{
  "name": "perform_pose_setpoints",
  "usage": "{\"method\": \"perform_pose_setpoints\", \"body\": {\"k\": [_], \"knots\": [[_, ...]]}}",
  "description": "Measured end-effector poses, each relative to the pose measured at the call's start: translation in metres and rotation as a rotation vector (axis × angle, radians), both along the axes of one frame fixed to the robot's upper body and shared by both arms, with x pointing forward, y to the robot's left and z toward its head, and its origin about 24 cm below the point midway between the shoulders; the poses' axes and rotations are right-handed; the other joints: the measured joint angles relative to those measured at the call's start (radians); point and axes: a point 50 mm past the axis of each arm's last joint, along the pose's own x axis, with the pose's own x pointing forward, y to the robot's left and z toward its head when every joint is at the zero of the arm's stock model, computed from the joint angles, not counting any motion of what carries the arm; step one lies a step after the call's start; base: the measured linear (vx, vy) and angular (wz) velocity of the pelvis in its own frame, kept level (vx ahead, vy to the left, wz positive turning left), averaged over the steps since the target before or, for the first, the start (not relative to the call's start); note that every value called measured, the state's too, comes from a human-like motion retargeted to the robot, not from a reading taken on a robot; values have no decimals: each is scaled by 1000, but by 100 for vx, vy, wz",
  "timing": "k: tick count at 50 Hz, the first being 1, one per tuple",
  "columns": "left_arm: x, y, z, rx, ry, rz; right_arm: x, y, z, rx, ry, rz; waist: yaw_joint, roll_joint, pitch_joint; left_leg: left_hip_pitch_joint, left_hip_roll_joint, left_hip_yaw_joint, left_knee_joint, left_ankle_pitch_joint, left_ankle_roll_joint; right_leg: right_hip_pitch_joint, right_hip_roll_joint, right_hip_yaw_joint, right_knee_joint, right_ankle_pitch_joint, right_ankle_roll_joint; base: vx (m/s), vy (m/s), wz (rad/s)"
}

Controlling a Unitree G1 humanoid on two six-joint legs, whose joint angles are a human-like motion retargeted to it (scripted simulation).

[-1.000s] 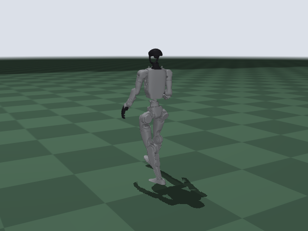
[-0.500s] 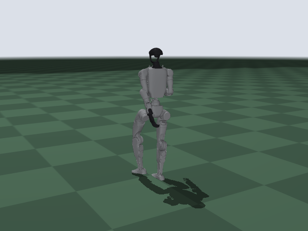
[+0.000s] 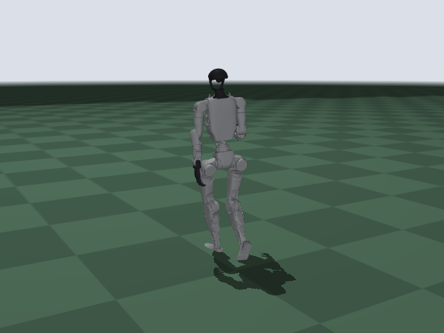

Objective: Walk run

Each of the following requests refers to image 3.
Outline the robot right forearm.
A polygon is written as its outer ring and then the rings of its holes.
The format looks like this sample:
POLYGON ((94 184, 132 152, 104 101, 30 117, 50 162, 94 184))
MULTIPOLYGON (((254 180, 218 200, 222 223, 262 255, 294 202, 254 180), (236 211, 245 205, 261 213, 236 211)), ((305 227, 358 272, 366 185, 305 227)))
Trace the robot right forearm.
MULTIPOLYGON (((247 133, 247 127, 246 127, 246 133, 247 133)), ((236 138, 237 141, 240 141, 242 139, 244 139, 245 135, 237 135, 237 133, 234 133, 234 137, 236 138)))

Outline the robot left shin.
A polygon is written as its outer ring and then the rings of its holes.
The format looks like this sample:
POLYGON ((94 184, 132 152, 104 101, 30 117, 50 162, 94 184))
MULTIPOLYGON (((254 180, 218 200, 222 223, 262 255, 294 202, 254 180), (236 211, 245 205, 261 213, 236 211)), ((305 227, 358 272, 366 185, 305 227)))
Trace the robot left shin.
POLYGON ((205 220, 207 224, 207 228, 210 231, 210 235, 212 238, 213 247, 217 248, 217 245, 220 247, 219 240, 219 229, 220 229, 220 219, 219 214, 212 213, 212 207, 209 203, 206 203, 204 206, 204 214, 205 220))

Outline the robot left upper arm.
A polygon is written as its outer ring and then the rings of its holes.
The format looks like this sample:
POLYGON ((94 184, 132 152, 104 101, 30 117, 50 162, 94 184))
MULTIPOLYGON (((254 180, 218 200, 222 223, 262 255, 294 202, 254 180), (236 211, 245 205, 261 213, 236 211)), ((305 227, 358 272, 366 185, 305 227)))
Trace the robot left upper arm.
MULTIPOLYGON (((208 100, 199 101, 194 104, 194 125, 198 138, 203 136, 204 112, 207 109, 208 100)), ((190 134, 189 134, 190 135, 190 134)))

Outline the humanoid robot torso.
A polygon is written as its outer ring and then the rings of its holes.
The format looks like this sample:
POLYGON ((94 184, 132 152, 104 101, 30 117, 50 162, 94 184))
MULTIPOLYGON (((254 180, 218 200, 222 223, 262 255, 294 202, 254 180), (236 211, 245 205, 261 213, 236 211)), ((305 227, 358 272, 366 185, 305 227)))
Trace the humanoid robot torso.
POLYGON ((236 99, 229 93, 226 99, 214 99, 209 95, 209 98, 205 100, 208 100, 207 109, 204 112, 207 132, 210 139, 220 141, 215 143, 218 146, 216 146, 216 152, 213 152, 213 157, 218 164, 216 169, 229 169, 235 166, 235 158, 234 151, 230 150, 225 140, 233 139, 237 129, 236 99))

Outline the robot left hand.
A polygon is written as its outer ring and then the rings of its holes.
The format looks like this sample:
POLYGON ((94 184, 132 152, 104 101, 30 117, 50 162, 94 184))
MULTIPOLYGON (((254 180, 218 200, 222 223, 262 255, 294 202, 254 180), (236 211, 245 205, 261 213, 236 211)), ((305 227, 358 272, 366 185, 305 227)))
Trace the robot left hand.
POLYGON ((199 170, 201 168, 200 160, 196 160, 196 166, 193 165, 193 168, 194 168, 194 175, 196 178, 196 182, 202 187, 206 186, 201 182, 201 179, 200 179, 200 170, 199 170))

